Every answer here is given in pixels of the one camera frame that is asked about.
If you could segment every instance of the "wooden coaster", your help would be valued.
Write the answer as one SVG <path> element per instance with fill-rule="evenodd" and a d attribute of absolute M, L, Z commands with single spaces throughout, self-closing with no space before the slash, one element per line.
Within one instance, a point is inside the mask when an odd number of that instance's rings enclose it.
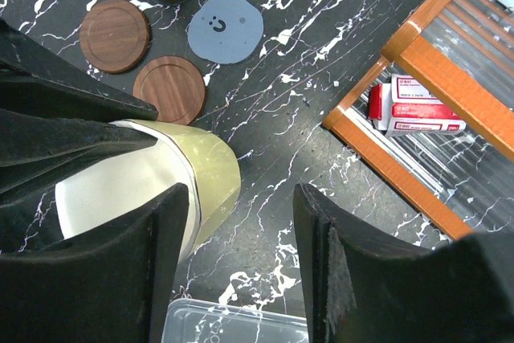
<path fill-rule="evenodd" d="M 146 17 L 125 0 L 97 4 L 80 28 L 80 47 L 86 59 L 111 73 L 134 67 L 145 55 L 149 40 Z"/>
<path fill-rule="evenodd" d="M 189 60 L 162 56 L 143 67 L 134 83 L 133 95 L 157 107 L 157 120 L 188 125 L 203 108 L 206 85 Z"/>

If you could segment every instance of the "black marble surface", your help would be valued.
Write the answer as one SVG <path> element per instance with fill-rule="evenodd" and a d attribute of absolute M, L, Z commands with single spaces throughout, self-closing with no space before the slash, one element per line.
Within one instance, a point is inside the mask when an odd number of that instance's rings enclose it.
<path fill-rule="evenodd" d="M 262 11 L 265 36 L 250 58 L 226 66 L 199 59 L 187 46 L 188 23 L 206 0 L 128 0 L 144 11 L 152 40 L 143 61 L 121 75 L 89 65 L 78 44 L 85 14 L 101 1 L 0 0 L 0 15 L 126 92 L 132 92 L 140 69 L 162 55 L 184 56 L 205 76 L 206 106 L 194 125 L 235 151 L 242 192 L 228 220 L 180 265 L 175 296 L 302 316 L 292 229 L 297 182 L 312 183 L 346 210 L 406 241 L 424 247 L 447 241 L 320 127 L 422 0 L 247 0 Z M 0 226 L 4 252 L 37 249 L 62 237 L 51 192 L 0 211 Z"/>

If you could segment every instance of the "small box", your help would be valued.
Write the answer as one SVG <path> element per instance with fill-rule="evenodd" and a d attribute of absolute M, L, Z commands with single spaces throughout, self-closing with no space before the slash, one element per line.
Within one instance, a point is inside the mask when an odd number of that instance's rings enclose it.
<path fill-rule="evenodd" d="M 369 118 L 386 137 L 408 133 L 457 134 L 466 123 L 411 76 L 392 75 L 369 93 Z"/>

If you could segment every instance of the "brown coaster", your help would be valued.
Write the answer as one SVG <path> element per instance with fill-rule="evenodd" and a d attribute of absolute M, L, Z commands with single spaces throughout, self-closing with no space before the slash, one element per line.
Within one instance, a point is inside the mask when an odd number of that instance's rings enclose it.
<path fill-rule="evenodd" d="M 134 83 L 133 95 L 157 107 L 157 120 L 188 125 L 203 108 L 206 85 L 189 60 L 162 56 L 143 67 Z"/>
<path fill-rule="evenodd" d="M 149 40 L 146 17 L 125 0 L 97 4 L 80 28 L 80 47 L 86 59 L 111 73 L 134 67 L 145 55 Z"/>

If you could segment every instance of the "round coaster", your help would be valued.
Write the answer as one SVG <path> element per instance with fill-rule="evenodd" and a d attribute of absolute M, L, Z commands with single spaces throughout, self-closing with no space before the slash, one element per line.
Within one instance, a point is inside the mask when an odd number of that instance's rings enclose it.
<path fill-rule="evenodd" d="M 125 0 L 98 3 L 80 28 L 80 47 L 86 59 L 111 73 L 134 67 L 145 55 L 149 40 L 146 17 Z"/>
<path fill-rule="evenodd" d="M 162 56 L 143 67 L 134 83 L 133 95 L 157 107 L 157 120 L 188 125 L 203 108 L 206 85 L 189 60 Z"/>

